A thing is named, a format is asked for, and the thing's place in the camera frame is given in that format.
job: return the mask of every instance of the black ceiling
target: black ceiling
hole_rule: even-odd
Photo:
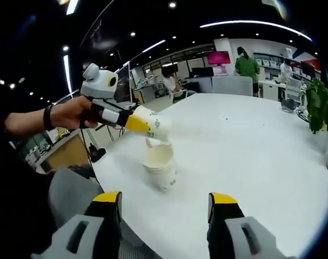
[[[287,11],[283,19],[274,7],[262,4],[261,0],[175,2],[177,7],[170,9],[167,0],[79,0],[75,13],[69,16],[65,15],[68,5],[59,5],[58,0],[0,3],[0,78],[9,85],[24,77],[25,81],[17,84],[12,93],[27,110],[32,110],[44,107],[47,100],[56,101],[68,94],[64,45],[70,47],[73,89],[81,85],[84,63],[96,62],[110,70],[132,59],[131,66],[144,65],[187,47],[212,43],[220,34],[285,44],[292,39],[293,46],[311,54],[316,51],[316,45],[302,36],[271,26],[232,24],[200,28],[206,23],[247,19],[285,25],[309,35],[305,21],[297,19],[299,15]],[[141,54],[163,39],[165,43]]]

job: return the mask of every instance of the floor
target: floor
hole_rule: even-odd
[[[164,97],[160,97],[155,99],[154,101],[151,101],[149,103],[145,103],[143,106],[151,109],[155,112],[160,112],[163,109],[168,108],[169,106],[172,105],[172,100],[170,99],[169,96],[164,96]],[[112,127],[109,127],[111,135],[113,136],[114,140],[117,140],[119,138],[119,129],[114,129]],[[87,147],[90,146],[90,138],[88,136],[88,134],[85,132],[86,130],[84,130],[84,138],[85,138],[85,142]],[[90,129],[90,133],[92,134],[93,138],[95,139],[96,143],[98,144],[99,147],[105,147],[107,148],[108,144],[112,142],[108,128],[107,127],[103,127],[101,128],[99,131],[95,131],[94,129]]]

